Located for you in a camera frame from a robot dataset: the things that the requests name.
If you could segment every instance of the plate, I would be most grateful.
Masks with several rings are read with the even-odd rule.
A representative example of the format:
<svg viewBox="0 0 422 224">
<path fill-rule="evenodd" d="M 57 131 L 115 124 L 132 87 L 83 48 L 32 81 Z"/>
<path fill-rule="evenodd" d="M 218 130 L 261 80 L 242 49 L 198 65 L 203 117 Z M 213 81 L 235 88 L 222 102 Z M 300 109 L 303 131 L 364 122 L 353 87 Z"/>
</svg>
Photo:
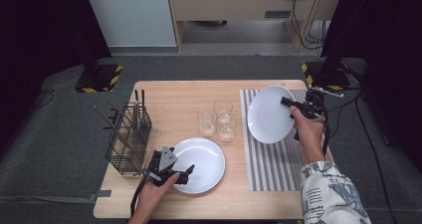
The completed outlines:
<svg viewBox="0 0 422 224">
<path fill-rule="evenodd" d="M 292 130 L 295 120 L 290 117 L 290 109 L 281 104 L 282 97 L 295 100 L 289 90 L 280 86 L 266 87 L 252 99 L 247 121 L 249 131 L 257 141 L 275 143 Z"/>
<path fill-rule="evenodd" d="M 174 187 L 184 193 L 196 194 L 213 188 L 221 179 L 226 167 L 223 151 L 213 141 L 202 137 L 192 137 L 179 142 L 173 153 L 178 160 L 173 170 L 185 171 L 195 164 L 187 184 Z"/>
</svg>

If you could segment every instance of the table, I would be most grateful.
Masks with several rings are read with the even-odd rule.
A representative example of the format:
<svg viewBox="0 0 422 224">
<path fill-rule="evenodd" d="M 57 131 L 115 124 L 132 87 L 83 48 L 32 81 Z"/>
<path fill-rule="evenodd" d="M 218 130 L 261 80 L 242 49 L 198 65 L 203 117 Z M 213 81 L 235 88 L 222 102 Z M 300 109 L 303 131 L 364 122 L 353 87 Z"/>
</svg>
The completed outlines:
<svg viewBox="0 0 422 224">
<path fill-rule="evenodd" d="M 265 81 L 149 81 L 138 82 L 134 88 L 145 91 L 145 106 L 153 129 L 148 141 L 149 155 L 163 145 L 199 136 L 196 114 L 212 109 L 217 99 L 233 103 L 233 113 L 241 118 L 240 90 L 262 89 L 280 85 L 287 89 L 305 90 L 299 80 Z M 226 158 L 226 170 L 211 190 L 195 195 L 170 190 L 152 219 L 302 219 L 302 203 L 298 191 L 249 191 L 243 126 L 238 121 L 232 141 L 224 142 L 214 134 Z M 129 218 L 130 201 L 140 177 L 120 175 L 109 165 L 101 190 L 111 190 L 110 197 L 99 197 L 94 209 L 98 218 Z"/>
<path fill-rule="evenodd" d="M 182 50 L 186 21 L 245 21 L 287 19 L 285 25 L 296 51 L 314 20 L 331 20 L 338 0 L 297 0 L 300 31 L 290 22 L 293 0 L 169 0 L 177 48 Z"/>
</svg>

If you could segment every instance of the gray carpet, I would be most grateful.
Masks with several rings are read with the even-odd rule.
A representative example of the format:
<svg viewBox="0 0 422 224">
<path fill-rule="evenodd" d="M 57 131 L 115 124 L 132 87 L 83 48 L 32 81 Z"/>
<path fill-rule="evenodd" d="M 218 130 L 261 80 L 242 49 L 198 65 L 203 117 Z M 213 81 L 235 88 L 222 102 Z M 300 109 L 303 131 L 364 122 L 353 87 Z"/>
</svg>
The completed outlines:
<svg viewBox="0 0 422 224">
<path fill-rule="evenodd" d="M 123 70 L 114 90 L 94 94 L 74 93 L 82 66 L 52 75 L 44 82 L 43 92 L 34 107 L 46 105 L 32 110 L 0 162 L 0 196 L 86 199 L 97 193 L 107 166 L 108 131 L 103 130 L 106 122 L 93 106 L 106 108 L 109 100 L 123 104 L 137 81 L 305 80 L 300 64 L 316 59 L 274 56 L 115 57 L 113 60 L 123 65 Z M 358 91 L 343 93 L 344 99 L 326 97 L 327 108 L 352 100 Z M 400 148 L 384 145 L 382 133 L 365 101 L 359 99 L 358 105 L 378 154 L 398 223 L 418 223 L 422 218 L 421 174 Z M 337 126 L 337 112 L 335 110 L 329 116 L 332 129 Z M 354 103 L 342 110 L 339 130 L 330 140 L 330 148 L 340 170 L 355 183 L 372 223 L 392 223 L 374 154 Z M 94 204 L 2 202 L 0 223 L 125 223 L 125 220 L 96 219 L 93 209 Z"/>
</svg>

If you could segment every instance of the dish rack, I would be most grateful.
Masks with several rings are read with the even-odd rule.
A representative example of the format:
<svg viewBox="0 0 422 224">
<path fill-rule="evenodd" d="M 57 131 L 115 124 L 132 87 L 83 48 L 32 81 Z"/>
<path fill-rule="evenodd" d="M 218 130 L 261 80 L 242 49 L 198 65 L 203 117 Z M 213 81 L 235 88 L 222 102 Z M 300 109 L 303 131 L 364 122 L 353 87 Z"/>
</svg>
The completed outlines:
<svg viewBox="0 0 422 224">
<path fill-rule="evenodd" d="M 105 158 L 121 174 L 140 175 L 146 152 L 151 119 L 144 103 L 125 103 L 122 110 L 114 104 L 114 115 L 107 116 L 97 106 L 94 109 L 107 121 L 111 133 L 108 138 L 108 151 Z"/>
</svg>

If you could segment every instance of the person's hand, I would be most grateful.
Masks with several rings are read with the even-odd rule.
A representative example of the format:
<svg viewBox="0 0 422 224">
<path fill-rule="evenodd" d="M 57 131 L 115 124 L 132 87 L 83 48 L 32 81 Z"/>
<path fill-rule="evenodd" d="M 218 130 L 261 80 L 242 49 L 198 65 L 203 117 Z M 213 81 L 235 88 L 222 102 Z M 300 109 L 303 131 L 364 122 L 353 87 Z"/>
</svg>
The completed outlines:
<svg viewBox="0 0 422 224">
<path fill-rule="evenodd" d="M 149 162 L 152 159 L 152 155 L 149 156 L 148 161 L 144 166 L 149 166 Z M 146 224 L 152 216 L 152 214 L 157 209 L 159 203 L 161 202 L 164 194 L 176 183 L 177 178 L 179 177 L 180 172 L 174 173 L 167 181 L 161 186 L 157 187 L 154 185 L 151 177 L 147 177 L 147 181 L 142 190 L 140 191 L 137 197 L 136 209 L 133 213 L 133 216 L 130 218 L 130 224 Z"/>
<path fill-rule="evenodd" d="M 292 116 L 295 118 L 295 128 L 299 132 L 299 150 L 302 161 L 310 163 L 325 160 L 320 141 L 322 140 L 323 122 L 318 119 L 308 119 L 301 111 L 291 106 Z"/>
</svg>

